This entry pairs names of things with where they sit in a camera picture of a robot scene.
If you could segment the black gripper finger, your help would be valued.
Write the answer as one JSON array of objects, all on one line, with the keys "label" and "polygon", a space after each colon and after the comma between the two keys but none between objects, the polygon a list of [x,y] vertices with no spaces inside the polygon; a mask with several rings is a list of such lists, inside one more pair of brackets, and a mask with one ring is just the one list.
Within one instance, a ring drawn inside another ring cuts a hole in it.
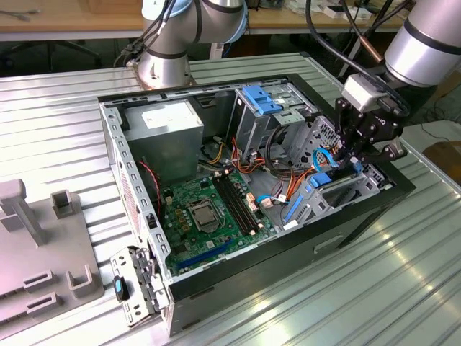
[{"label": "black gripper finger", "polygon": [[361,164],[379,164],[401,159],[408,154],[408,150],[403,146],[399,139],[393,139],[385,144],[381,151],[374,153],[362,152],[357,155]]},{"label": "black gripper finger", "polygon": [[361,115],[345,99],[336,100],[335,114],[337,117],[335,130],[339,136],[335,159],[345,159],[352,155],[357,144],[357,127],[361,123]]}]

